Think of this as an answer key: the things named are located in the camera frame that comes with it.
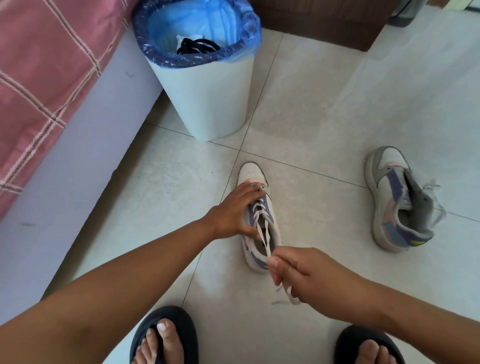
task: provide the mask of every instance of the person's left hand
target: person's left hand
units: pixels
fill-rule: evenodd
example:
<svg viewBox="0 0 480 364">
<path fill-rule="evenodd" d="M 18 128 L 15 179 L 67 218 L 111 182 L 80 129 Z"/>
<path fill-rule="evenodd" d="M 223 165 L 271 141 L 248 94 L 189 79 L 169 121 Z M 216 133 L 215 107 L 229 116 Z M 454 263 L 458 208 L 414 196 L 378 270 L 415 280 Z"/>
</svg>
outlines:
<svg viewBox="0 0 480 364">
<path fill-rule="evenodd" d="M 248 181 L 239 185 L 217 206 L 213 206 L 202 220 L 214 227 L 214 239 L 229 238 L 234 235 L 246 235 L 260 239 L 257 228 L 247 226 L 242 215 L 248 204 L 263 197 L 260 183 L 250 184 Z"/>
</svg>

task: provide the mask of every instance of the floor tile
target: floor tile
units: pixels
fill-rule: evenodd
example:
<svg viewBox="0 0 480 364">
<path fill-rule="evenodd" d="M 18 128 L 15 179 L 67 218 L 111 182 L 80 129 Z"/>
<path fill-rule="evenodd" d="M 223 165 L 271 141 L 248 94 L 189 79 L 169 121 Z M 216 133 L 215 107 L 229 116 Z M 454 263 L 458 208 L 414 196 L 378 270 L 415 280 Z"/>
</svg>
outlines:
<svg viewBox="0 0 480 364">
<path fill-rule="evenodd" d="M 269 179 L 284 245 L 320 248 L 369 279 L 480 318 L 480 293 L 471 289 L 480 280 L 480 223 L 449 215 L 431 243 L 388 253 L 372 241 L 367 189 L 240 152 L 226 194 L 249 160 L 259 163 Z M 196 325 L 201 363 L 331 363 L 346 323 L 304 304 L 272 305 L 278 295 L 269 275 L 247 266 L 240 237 L 205 248 L 183 305 Z M 429 362 L 396 342 L 407 362 Z"/>
<path fill-rule="evenodd" d="M 285 34 L 242 150 L 365 186 L 378 146 L 480 220 L 480 14 L 425 7 L 367 53 Z"/>
<path fill-rule="evenodd" d="M 145 124 L 112 176 L 47 294 L 203 216 L 218 204 L 238 152 Z M 198 257 L 155 308 L 181 305 Z M 127 363 L 131 332 L 106 363 Z"/>
<path fill-rule="evenodd" d="M 268 71 L 270 70 L 276 50 L 280 44 L 282 34 L 283 33 L 274 30 L 262 29 L 263 42 L 260 50 L 255 56 L 255 62 L 253 63 L 252 83 L 250 84 L 246 122 L 238 132 L 225 138 L 214 140 L 214 143 L 229 146 L 234 149 L 240 149 L 248 125 L 252 119 L 253 112 L 257 106 L 258 99 L 262 93 Z M 165 91 L 160 94 L 160 97 L 155 103 L 146 121 L 153 125 L 162 126 L 166 129 L 190 135 Z"/>
</svg>

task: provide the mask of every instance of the person's right arm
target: person's right arm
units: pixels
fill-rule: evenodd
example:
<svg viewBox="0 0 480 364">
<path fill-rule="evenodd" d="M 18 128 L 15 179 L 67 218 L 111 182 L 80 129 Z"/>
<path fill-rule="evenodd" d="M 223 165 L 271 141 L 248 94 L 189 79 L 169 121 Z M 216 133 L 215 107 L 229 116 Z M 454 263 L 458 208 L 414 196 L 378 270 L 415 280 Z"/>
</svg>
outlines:
<svg viewBox="0 0 480 364">
<path fill-rule="evenodd" d="M 480 363 L 480 323 L 367 280 L 315 248 L 278 247 L 275 285 L 292 286 L 321 314 L 384 331 L 439 364 Z"/>
</svg>

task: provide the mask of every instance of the brown wooden cabinet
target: brown wooden cabinet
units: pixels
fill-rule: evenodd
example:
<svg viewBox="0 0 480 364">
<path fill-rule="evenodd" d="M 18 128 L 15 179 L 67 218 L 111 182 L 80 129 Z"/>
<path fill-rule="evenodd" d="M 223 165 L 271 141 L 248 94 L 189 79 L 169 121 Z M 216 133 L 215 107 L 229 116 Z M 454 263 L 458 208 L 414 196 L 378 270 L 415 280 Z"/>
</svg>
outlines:
<svg viewBox="0 0 480 364">
<path fill-rule="evenodd" d="M 262 26 L 367 51 L 400 0 L 250 0 Z"/>
</svg>

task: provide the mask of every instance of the blue trash bag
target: blue trash bag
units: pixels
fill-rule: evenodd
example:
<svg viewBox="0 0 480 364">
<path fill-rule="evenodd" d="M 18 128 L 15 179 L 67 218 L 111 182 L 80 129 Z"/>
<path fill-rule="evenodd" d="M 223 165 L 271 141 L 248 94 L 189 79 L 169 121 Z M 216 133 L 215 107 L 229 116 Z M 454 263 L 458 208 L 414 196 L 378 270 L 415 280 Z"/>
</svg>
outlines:
<svg viewBox="0 0 480 364">
<path fill-rule="evenodd" d="M 132 24 L 144 55 L 162 68 L 237 62 L 262 44 L 260 18 L 247 0 L 140 0 Z M 202 35 L 221 49 L 177 55 L 177 35 Z"/>
</svg>

